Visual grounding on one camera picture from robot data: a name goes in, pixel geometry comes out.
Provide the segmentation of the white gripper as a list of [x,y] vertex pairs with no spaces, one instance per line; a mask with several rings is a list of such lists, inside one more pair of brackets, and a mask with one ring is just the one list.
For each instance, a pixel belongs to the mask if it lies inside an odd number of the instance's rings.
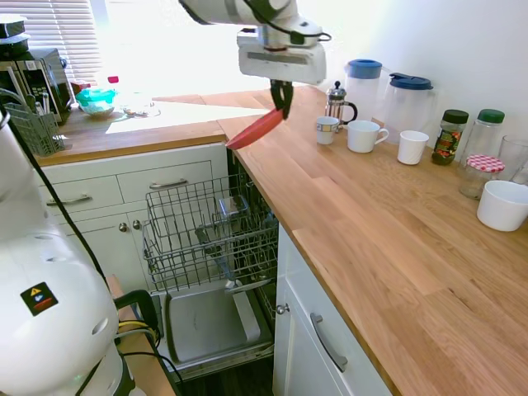
[[309,47],[266,49],[256,32],[237,34],[238,66],[244,75],[271,79],[275,108],[287,120],[293,101],[292,83],[320,84],[327,77],[326,54],[321,44]]

